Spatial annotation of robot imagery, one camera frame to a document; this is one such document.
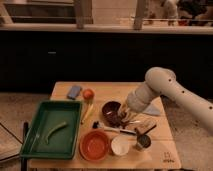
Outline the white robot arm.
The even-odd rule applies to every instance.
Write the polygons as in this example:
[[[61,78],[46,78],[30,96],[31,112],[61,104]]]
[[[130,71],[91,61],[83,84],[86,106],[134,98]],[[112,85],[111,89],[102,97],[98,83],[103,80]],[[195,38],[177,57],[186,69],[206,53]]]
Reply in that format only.
[[[213,135],[213,103],[184,88],[172,70],[162,67],[152,67],[146,72],[145,80],[127,95],[120,112],[142,113],[160,95],[191,113]]]

